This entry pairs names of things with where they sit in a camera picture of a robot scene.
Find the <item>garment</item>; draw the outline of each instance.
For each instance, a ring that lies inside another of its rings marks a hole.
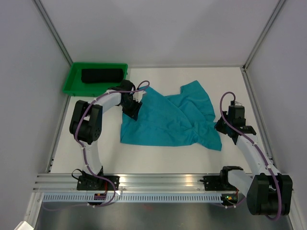
[[[163,96],[149,87],[138,120],[123,114],[121,143],[147,146],[185,146],[193,143],[221,150],[214,129],[210,98],[198,81],[181,86],[180,94]]]

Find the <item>black cable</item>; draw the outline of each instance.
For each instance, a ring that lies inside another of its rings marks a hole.
[[[72,171],[71,176],[72,176],[74,179],[78,180],[78,178],[75,177],[75,176],[73,175],[73,173],[74,173],[76,170],[78,170],[79,172],[82,173],[82,171],[81,171],[80,169],[75,169],[74,171]]]

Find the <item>table surface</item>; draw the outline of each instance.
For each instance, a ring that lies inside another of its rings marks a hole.
[[[226,91],[233,91],[236,100],[245,106],[247,125],[259,133],[240,68],[153,68],[129,69],[127,79],[135,85],[149,80],[150,86],[162,95],[180,93],[180,86],[198,80],[208,93],[214,107],[215,121],[220,118],[219,102]],[[52,173],[71,173],[82,169],[84,162],[79,145],[69,133],[69,125],[77,100],[91,101],[89,97],[71,97],[60,134]],[[232,96],[226,96],[223,109],[227,110]],[[104,173],[219,173],[223,166],[236,165],[250,173],[250,168],[231,138],[220,134],[222,151],[214,151],[200,144],[182,147],[152,147],[122,144],[120,142],[121,107],[114,106],[104,113],[103,131],[98,140],[100,161]]]

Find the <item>slotted metal strip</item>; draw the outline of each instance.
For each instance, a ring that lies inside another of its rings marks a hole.
[[[108,193],[105,201],[113,194]],[[121,194],[115,202],[120,203],[221,203],[221,194]],[[44,202],[101,202],[94,193],[45,193]]]

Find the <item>white wall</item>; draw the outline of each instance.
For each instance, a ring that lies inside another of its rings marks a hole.
[[[289,0],[248,69],[277,166],[307,216],[307,1]]]
[[[0,31],[0,228],[12,230],[46,168],[69,66],[32,1],[1,1]]]
[[[42,0],[73,61],[243,65],[278,0]]]

